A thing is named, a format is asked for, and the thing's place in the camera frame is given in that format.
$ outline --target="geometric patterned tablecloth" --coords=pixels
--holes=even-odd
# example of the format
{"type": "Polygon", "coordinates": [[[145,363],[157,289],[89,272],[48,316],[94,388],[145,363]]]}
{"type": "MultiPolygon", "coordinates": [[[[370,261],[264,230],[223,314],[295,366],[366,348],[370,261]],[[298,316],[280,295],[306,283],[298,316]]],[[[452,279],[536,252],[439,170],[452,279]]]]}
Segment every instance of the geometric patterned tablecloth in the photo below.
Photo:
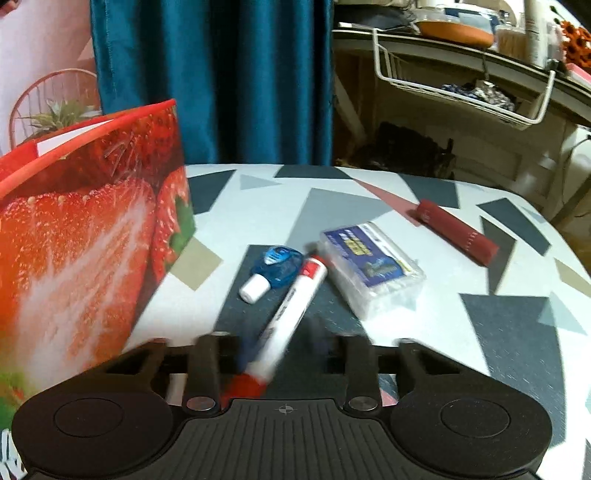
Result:
{"type": "MultiPolygon", "coordinates": [[[[469,183],[350,168],[188,166],[197,232],[140,318],[128,346],[153,337],[190,343],[212,329],[248,337],[284,290],[254,306],[238,299],[269,245],[309,251],[326,229],[371,220],[427,275],[413,309],[361,324],[327,281],[305,319],[373,343],[413,338],[536,398],[550,414],[545,480],[591,478],[591,281],[556,230],[521,197],[469,183]],[[500,247],[488,267],[470,260],[406,212],[430,199],[500,247]]],[[[339,395],[315,380],[296,334],[272,397],[339,395]]],[[[385,398],[395,384],[381,378],[385,398]]]]}

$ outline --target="clear plastic case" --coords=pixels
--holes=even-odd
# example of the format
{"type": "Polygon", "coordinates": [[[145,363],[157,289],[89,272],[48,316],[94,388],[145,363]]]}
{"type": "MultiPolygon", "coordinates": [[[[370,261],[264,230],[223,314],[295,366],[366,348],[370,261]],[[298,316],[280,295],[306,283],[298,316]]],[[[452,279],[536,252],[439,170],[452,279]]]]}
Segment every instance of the clear plastic case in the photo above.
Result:
{"type": "Polygon", "coordinates": [[[371,222],[323,232],[318,250],[361,321],[396,307],[411,307],[426,279],[421,268],[371,222]]]}

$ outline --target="round pad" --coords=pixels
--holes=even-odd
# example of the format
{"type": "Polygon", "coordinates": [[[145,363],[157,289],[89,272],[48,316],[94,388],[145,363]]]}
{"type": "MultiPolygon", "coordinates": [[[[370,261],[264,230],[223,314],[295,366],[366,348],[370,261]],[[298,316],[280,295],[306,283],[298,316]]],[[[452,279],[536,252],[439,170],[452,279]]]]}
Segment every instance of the round pad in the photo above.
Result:
{"type": "Polygon", "coordinates": [[[550,443],[546,411],[519,392],[475,397],[413,391],[392,408],[392,435],[443,475],[496,478],[535,465],[550,443]]]}
{"type": "Polygon", "coordinates": [[[19,408],[12,433],[29,467],[56,478],[95,478],[144,463],[172,427],[170,408],[155,393],[48,391],[19,408]]]}
{"type": "Polygon", "coordinates": [[[485,439],[500,434],[509,426],[509,414],[496,403],[479,398],[460,398],[441,410],[441,421],[464,437],[485,439]]]}
{"type": "Polygon", "coordinates": [[[98,437],[109,433],[123,420],[123,409],[104,398],[74,400],[56,412],[56,426],[72,437],[98,437]]]}

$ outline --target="teal curtain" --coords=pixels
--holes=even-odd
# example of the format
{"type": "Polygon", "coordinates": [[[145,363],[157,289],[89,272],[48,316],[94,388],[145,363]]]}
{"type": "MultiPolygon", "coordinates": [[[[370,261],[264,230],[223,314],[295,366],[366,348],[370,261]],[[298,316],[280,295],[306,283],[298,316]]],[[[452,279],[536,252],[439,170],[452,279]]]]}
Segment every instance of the teal curtain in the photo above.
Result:
{"type": "Polygon", "coordinates": [[[332,0],[90,0],[105,113],[174,98],[187,163],[329,165],[332,0]]]}

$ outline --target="crosshair mark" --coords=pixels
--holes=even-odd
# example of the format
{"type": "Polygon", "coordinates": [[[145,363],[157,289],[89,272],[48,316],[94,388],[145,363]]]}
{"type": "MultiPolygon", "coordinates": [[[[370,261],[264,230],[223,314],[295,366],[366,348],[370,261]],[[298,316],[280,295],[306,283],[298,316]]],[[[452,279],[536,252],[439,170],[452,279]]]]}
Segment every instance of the crosshair mark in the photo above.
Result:
{"type": "Polygon", "coordinates": [[[293,411],[295,411],[296,409],[292,406],[289,406],[287,403],[281,407],[279,407],[277,409],[280,413],[283,413],[283,415],[289,415],[290,413],[292,413],[293,411]]]}

